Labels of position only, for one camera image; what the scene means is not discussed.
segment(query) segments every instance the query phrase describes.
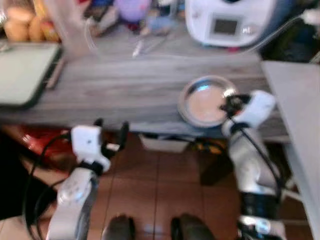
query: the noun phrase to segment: black cable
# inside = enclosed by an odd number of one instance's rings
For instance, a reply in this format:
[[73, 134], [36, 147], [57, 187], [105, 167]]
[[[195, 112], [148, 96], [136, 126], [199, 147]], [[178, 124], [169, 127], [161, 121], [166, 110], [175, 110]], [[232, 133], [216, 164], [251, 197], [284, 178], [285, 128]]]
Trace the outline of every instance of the black cable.
[[[230, 119], [234, 124], [237, 124], [237, 122], [235, 122], [232, 117], [227, 116], [228, 119]], [[277, 200], [280, 201], [281, 200], [281, 196], [282, 196], [282, 187], [283, 187], [283, 180], [282, 180], [282, 173], [279, 171], [279, 176], [277, 176], [276, 171], [274, 169], [274, 167], [271, 164], [271, 160], [264, 154], [264, 152], [260, 149], [260, 147], [255, 143], [255, 141], [253, 141], [253, 139], [245, 132], [245, 130], [241, 127], [239, 128], [239, 130], [241, 131], [242, 135], [245, 136], [249, 142], [252, 144], [252, 146], [256, 149], [256, 151], [259, 153], [259, 155], [262, 157], [263, 161], [265, 162], [265, 164], [267, 165], [267, 167], [270, 169], [276, 186], [277, 186]]]
[[40, 240], [44, 240], [44, 238], [42, 237], [42, 232], [41, 232], [41, 228], [39, 226], [39, 222], [38, 222], [38, 217], [39, 217], [39, 207], [40, 207], [40, 203], [42, 201], [42, 198], [46, 195], [46, 193], [53, 189], [55, 186], [63, 183], [65, 181], [65, 179], [59, 180], [53, 184], [51, 184], [50, 186], [48, 186], [39, 196], [38, 200], [36, 201], [35, 207], [34, 207], [34, 222], [35, 222], [35, 226], [36, 226], [36, 231], [37, 234], [40, 238]]
[[55, 136], [53, 137], [46, 145], [45, 147], [43, 148], [43, 151], [40, 155], [40, 157], [33, 163], [33, 166], [32, 166], [32, 169], [31, 169], [31, 172], [30, 172], [30, 175], [26, 181], [26, 184], [25, 184], [25, 190], [24, 190], [24, 195], [23, 195], [23, 201], [22, 201], [22, 219], [23, 219], [23, 223], [25, 225], [25, 228], [27, 230], [27, 233], [29, 235], [29, 237], [32, 239], [32, 240], [38, 240], [32, 229], [31, 229], [31, 226], [29, 225], [28, 223], [28, 220], [27, 220], [27, 202], [28, 202], [28, 190], [29, 190], [29, 187], [31, 185], [31, 182], [32, 182], [32, 178], [34, 176], [34, 173], [35, 173], [35, 170], [37, 168], [37, 166], [42, 162], [42, 160], [45, 158], [45, 154], [46, 154], [46, 151], [48, 150], [48, 148], [57, 140], [59, 139], [68, 139], [70, 136], [69, 133], [66, 133], [66, 134], [61, 134], [61, 135], [58, 135], [58, 136]]

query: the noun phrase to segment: white appliance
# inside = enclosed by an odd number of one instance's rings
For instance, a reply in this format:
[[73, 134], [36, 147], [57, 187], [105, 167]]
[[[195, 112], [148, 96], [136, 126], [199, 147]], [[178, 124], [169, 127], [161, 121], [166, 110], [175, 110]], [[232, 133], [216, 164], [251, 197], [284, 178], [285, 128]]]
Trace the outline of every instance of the white appliance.
[[204, 45], [243, 47], [275, 30], [292, 0], [185, 0], [190, 35]]

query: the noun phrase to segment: white table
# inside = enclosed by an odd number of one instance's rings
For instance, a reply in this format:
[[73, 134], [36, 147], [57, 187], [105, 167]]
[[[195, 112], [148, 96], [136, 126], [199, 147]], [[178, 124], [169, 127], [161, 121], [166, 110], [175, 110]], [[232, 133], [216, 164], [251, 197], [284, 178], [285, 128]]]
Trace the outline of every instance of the white table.
[[265, 61], [291, 143], [285, 146], [313, 238], [320, 240], [320, 66]]

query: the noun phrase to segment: gray wooden table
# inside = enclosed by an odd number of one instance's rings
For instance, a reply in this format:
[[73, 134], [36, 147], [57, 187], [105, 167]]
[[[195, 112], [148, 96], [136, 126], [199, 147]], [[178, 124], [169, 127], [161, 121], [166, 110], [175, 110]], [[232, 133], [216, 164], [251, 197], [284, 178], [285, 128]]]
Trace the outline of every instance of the gray wooden table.
[[[133, 132], [220, 138], [219, 127], [195, 128], [179, 116], [179, 94], [188, 82], [219, 75], [232, 81], [240, 93], [269, 91], [260, 58], [254, 53], [221, 56], [225, 54], [221, 50], [201, 47], [181, 34], [152, 54], [132, 59], [134, 41], [114, 37], [110, 42], [97, 43], [99, 47], [108, 46], [105, 52], [101, 50], [108, 58], [88, 56], [68, 63], [55, 89], [46, 90], [36, 106], [28, 110], [1, 109], [0, 121], [72, 127], [103, 118], [108, 129], [129, 121]], [[173, 51], [177, 56], [193, 57], [163, 56]], [[261, 126], [261, 133], [265, 139], [288, 140], [278, 111]]]

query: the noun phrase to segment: purple object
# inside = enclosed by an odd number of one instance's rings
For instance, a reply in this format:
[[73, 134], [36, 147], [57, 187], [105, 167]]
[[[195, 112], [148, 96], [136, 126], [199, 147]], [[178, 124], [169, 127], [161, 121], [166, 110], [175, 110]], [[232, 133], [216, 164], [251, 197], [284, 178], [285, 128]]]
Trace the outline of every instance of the purple object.
[[121, 17], [129, 22], [138, 22], [146, 17], [152, 0], [115, 0]]

